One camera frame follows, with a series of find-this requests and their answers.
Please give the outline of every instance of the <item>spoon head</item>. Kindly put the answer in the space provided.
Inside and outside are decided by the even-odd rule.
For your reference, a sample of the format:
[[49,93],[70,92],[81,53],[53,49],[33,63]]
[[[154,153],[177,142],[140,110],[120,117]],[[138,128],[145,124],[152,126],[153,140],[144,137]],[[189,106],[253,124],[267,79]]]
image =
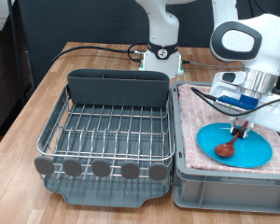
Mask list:
[[218,154],[220,157],[231,157],[233,156],[235,150],[233,146],[228,145],[228,144],[223,144],[215,147],[215,152]]

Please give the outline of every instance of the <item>wire rack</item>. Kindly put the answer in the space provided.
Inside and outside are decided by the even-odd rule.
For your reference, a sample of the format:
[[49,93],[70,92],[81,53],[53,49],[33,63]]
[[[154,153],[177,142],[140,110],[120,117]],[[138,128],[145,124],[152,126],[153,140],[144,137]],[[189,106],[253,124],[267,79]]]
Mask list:
[[150,168],[156,164],[169,167],[175,154],[167,108],[74,105],[67,96],[47,142],[40,141],[48,131],[44,130],[37,149],[51,159],[55,179],[75,178],[63,167],[65,159],[72,159],[80,164],[82,181],[90,176],[96,181],[92,163],[103,159],[109,164],[109,181],[115,177],[125,181],[121,167],[133,161],[139,167],[136,183],[139,178],[149,178],[151,184]]

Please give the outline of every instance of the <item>gray plastic bin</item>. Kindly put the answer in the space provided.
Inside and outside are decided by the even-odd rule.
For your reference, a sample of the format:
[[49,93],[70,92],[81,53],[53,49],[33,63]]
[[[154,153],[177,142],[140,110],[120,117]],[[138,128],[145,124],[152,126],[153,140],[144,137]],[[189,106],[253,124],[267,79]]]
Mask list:
[[172,87],[176,152],[174,201],[180,207],[280,213],[280,175],[187,169],[178,104],[178,86],[211,83],[175,82]]

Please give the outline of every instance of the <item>wooden table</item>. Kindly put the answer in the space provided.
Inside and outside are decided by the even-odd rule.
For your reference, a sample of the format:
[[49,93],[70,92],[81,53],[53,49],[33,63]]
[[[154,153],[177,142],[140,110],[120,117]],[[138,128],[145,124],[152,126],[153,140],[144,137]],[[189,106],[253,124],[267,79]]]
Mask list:
[[[68,43],[66,49],[87,45]],[[97,45],[126,49],[123,45]],[[181,48],[184,60],[217,62],[209,49]],[[43,186],[34,166],[39,155],[35,143],[51,113],[67,74],[78,68],[137,69],[125,54],[82,49],[62,56],[50,68],[34,95],[0,144],[0,223],[273,223],[280,215],[183,209],[174,204],[173,193],[148,200],[141,208],[108,208],[66,204],[63,197]],[[184,66],[180,80],[211,81],[220,69]]]

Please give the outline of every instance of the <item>wooden spoon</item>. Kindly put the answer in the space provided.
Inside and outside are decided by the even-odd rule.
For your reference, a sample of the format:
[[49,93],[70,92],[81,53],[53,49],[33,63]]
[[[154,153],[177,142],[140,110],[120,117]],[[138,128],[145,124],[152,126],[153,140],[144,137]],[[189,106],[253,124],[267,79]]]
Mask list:
[[248,126],[248,123],[249,122],[246,121],[245,124],[243,124],[241,130],[237,132],[237,134],[233,137],[233,139],[229,143],[221,144],[215,147],[216,154],[218,154],[220,157],[231,157],[235,152],[233,143],[240,136],[240,133]]

